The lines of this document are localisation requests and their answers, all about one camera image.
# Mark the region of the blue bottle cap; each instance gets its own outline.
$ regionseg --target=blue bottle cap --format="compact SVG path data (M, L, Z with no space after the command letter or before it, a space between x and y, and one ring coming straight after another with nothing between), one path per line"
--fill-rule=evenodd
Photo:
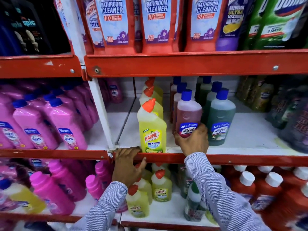
M192 99L192 90L191 89L185 89L182 92L181 100L190 101L191 99Z
M212 77L211 76L204 76L203 77L203 83L211 83Z
M222 88L217 94L216 99L218 100L226 100L228 97L229 89Z
M57 89L53 89L52 90L52 93L57 96L57 95L63 95L64 94L64 91L60 88L57 88Z
M35 100L37 98L36 94L30 93L23 96L26 101Z
M217 93L221 90L221 87L222 87L222 82L213 82L211 91Z
M41 88L37 88L33 91L33 93L38 97L39 95L43 94L43 90Z
M181 82L181 76L174 76L173 77L173 84L178 85Z
M25 107L27 105L27 101L25 101L25 100L16 100L16 101L13 101L12 104L13 104L15 109L18 109L18 108Z
M8 189L11 186L12 182L10 181L10 179L6 178L6 179L2 179L0 181L0 190L5 190Z
M186 82L181 82L177 85L177 88L176 88L176 92L177 93L182 93L182 91L184 91L187 87L187 83Z
M53 99L53 100L49 101L49 103L52 107L57 107L57 106L60 106L60 105L63 104L63 102L61 101L60 98Z
M43 96L45 101L51 101L53 99L56 99L56 96L54 94L48 94Z
M69 90L72 90L74 88L74 86L69 84L69 85L64 85L63 88L64 88L65 91L69 91Z

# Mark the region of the store shelf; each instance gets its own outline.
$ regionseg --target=store shelf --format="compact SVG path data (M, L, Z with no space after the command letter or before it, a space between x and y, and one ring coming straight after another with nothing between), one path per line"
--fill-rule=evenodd
M54 215L46 208L40 214L26 214L23 208L19 207L9 212L0 212L0 218L5 218L14 221L53 221L63 223L75 223L80 220L90 209L95 206L96 202L92 196L87 193L86 197L79 202L76 202L76 207L73 213L69 216ZM116 214L112 225L117 225L120 221L121 214Z
M134 100L134 97L124 97L121 104L110 103L106 108L109 127L111 129L111 137L114 142L120 137ZM87 150L68 150L66 145L62 142L56 150L2 149L0 151L0 157L108 159L107 151L109 148L100 121L95 123L91 130L85 132L84 136L88 144Z
M0 57L0 74L0 78L82 76L79 59L67 54Z
M200 222L187 221L183 215L186 199L180 195L180 189L173 183L172 197L169 202L153 200L150 205L150 214L145 218L135 218L129 211L122 213L120 225L164 230L220 230L218 225L208 221L203 215Z
M265 120L264 113L253 113L238 100L231 99L236 103L237 113L225 143L208 149L207 156L212 164L308 166L308 155L292 150L280 140L278 129ZM139 108L139 102L135 102L119 139L120 147L141 145L136 112ZM169 115L164 113L164 120L167 123L166 151L168 154L142 153L138 154L135 160L142 160L146 156L148 162L184 162L185 157L181 154L180 147L175 144L171 133Z
M87 55L92 77L308 73L308 50L252 50L155 55Z

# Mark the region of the green lizol bottle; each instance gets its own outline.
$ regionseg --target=green lizol bottle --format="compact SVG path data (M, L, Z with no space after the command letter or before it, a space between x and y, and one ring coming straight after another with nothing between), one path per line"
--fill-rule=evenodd
M281 49L291 38L308 0L268 0L253 49Z
M222 88L211 103L208 128L209 145L219 146L225 142L231 122L235 115L235 104L228 100L229 90Z
M253 12L251 14L251 18L248 24L246 38L244 40L242 50L251 50L254 42L254 38L256 37L260 21L264 15L264 10L267 5L268 0L256 0L254 5Z

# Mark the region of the red bottle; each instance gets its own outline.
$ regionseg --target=red bottle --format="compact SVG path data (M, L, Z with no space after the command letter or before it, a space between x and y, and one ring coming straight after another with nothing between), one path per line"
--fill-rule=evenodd
M291 187L302 187L308 180L308 167L297 167L292 171L286 172L282 175L283 183L281 187L283 189L290 189Z
M249 201L256 192L254 180L255 177L251 172L244 171L239 178L233 178L230 181L231 190L239 193Z
M308 212L308 184L285 191L263 213L262 218L272 230L290 231Z
M223 169L221 174L228 180L239 178L246 167L247 165L228 165Z
M251 208L256 212L262 212L270 205L276 196L281 193L283 178L274 172L270 172L265 179L259 179L255 182L256 193L253 195Z
M248 166L247 171L251 172L256 179L266 178L273 166Z

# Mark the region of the bottle label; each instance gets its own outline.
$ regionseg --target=bottle label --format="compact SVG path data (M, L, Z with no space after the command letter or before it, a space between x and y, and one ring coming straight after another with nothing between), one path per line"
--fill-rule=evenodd
M196 122L184 122L180 125L179 135L182 138L187 138L191 135L191 133L198 127L198 123Z
M18 208L18 203L0 192L0 212L14 210L15 208Z
M118 87L116 85L110 85L109 89L111 91L111 95L117 97L119 95Z
M70 149L75 149L77 150L78 147L78 143L76 142L76 139L73 135L73 133L71 132L70 129L68 128L59 128L59 133L62 136L63 140L66 142L67 146Z
M146 129L143 131L145 152L163 152L161 135L161 130Z
M211 132L213 140L224 140L230 127L229 122L214 123Z
M87 36L86 36L86 31L84 29L84 25L83 25L83 22L82 22L82 18L81 18L81 15L80 15L79 7L78 7L78 4L77 4L77 1L76 0L73 0L73 1L74 1L74 4L75 4L75 9L76 9L77 17L78 17L81 36L82 36L83 42L86 43L87 42Z
M135 15L135 41L142 40L142 31L140 24L140 7L139 0L133 0L134 2L134 15Z
M168 199L168 189L155 189L154 199L159 202L167 202Z
M130 206L129 210L131 211L134 217L138 217L138 218L145 217L145 213L143 212L141 206Z
M220 38L237 38L246 15L248 0L229 0L222 20Z
M83 5L93 45L95 48L104 48L103 34L98 23L94 0L83 0Z
M145 41L167 43L171 24L171 0L141 0Z
M62 213L61 209L55 203L52 203L50 201L50 199L46 198L46 199L44 199L44 201L47 205L47 208L50 210L51 213L53 213L53 214L61 214Z
M14 144L15 147L25 147L25 144L21 143L17 133L8 122L0 121L0 128L3 134Z
M37 129L24 129L25 133L30 136L36 149L48 149L44 142L44 138Z
M70 31L68 29L68 23L67 23L67 20L65 18L65 15L64 15L64 10L63 10L63 6L62 6L62 3L60 0L55 0L55 3L56 3L56 7L57 7L57 12L60 16L60 20L62 22L62 25L63 25L63 28L66 32L66 35L67 35L67 38L69 40L71 40L71 35L70 35Z
M126 0L96 0L96 4L106 44L127 45Z
M179 12L180 12L180 0L177 0L177 3L176 3L176 22L175 22L175 31L174 31L173 40L175 40L176 36L177 36L177 26L179 25Z
M217 28L222 0L192 0L190 37L193 41L212 40Z
M268 205L273 202L274 198L274 196L270 195L260 195L251 205L251 207L255 211L263 211Z
M252 198L252 195L241 194L241 193L240 193L240 195L242 195L248 202L249 202L249 200L251 200L251 198Z

